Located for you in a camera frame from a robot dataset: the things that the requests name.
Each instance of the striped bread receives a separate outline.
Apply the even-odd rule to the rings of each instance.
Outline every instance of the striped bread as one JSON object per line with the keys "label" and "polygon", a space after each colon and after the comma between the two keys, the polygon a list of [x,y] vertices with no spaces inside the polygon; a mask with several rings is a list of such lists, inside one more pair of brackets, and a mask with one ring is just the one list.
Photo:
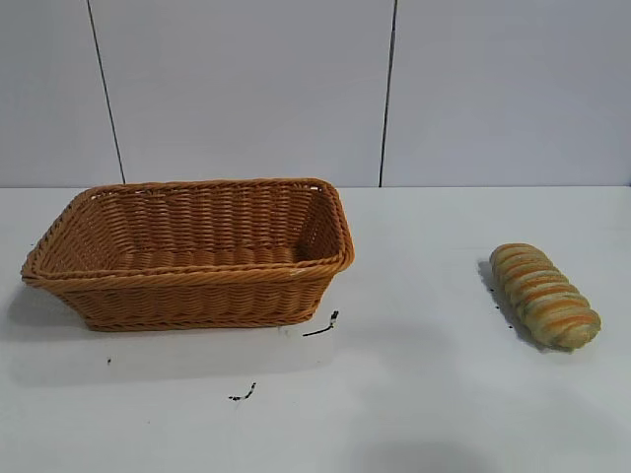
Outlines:
{"label": "striped bread", "polygon": [[526,243],[498,246],[493,275],[520,321],[543,345],[580,348],[600,331],[600,317],[540,249]]}

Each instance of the wicker basket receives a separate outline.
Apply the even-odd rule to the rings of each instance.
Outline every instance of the wicker basket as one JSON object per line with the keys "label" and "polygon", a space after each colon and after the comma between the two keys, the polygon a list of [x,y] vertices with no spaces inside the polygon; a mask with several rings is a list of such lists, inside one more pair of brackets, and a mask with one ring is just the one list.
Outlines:
{"label": "wicker basket", "polygon": [[123,184],[78,195],[22,276],[94,330],[256,327],[311,318],[353,257],[320,180]]}

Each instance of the white table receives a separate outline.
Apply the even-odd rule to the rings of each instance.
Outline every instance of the white table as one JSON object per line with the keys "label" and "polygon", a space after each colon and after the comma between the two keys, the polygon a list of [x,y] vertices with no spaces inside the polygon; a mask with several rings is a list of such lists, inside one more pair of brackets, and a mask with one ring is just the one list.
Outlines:
{"label": "white table", "polygon": [[[631,188],[346,189],[357,259],[314,320],[133,334],[20,282],[76,193],[0,190],[3,473],[629,471]],[[478,261],[513,240],[591,300],[593,343],[510,328]]]}

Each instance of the basket rim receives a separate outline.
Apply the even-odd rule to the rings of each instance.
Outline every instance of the basket rim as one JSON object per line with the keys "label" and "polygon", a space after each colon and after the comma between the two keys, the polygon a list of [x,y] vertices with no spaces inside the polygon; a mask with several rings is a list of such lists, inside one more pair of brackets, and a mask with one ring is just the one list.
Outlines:
{"label": "basket rim", "polygon": [[[207,265],[207,266],[163,266],[148,269],[125,270],[87,270],[87,271],[42,271],[39,263],[48,250],[57,243],[60,228],[66,221],[80,212],[89,200],[103,193],[124,194],[139,191],[177,191],[178,189],[197,188],[234,188],[257,187],[268,185],[306,185],[317,187],[327,194],[334,209],[334,225],[340,235],[339,251],[327,258],[299,261],[297,263],[262,263],[240,265]],[[257,281],[287,281],[314,279],[334,274],[346,269],[354,260],[354,248],[350,231],[344,215],[339,194],[332,184],[317,178],[260,178],[229,180],[216,179],[205,181],[171,181],[112,184],[92,187],[75,196],[62,213],[55,219],[48,231],[41,237],[35,248],[29,253],[22,267],[22,279],[31,286],[49,289],[82,290],[89,288],[138,287],[138,286],[172,286],[180,284],[207,284]]]}

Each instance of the white wall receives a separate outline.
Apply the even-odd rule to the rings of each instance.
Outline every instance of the white wall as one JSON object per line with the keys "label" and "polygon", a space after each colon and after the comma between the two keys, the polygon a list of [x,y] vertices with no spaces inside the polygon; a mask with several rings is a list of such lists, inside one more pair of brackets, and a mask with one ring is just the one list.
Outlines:
{"label": "white wall", "polygon": [[377,185],[391,0],[93,0],[128,181]]}
{"label": "white wall", "polygon": [[84,0],[0,2],[0,186],[120,182]]}
{"label": "white wall", "polygon": [[631,182],[631,2],[399,0],[385,185]]}

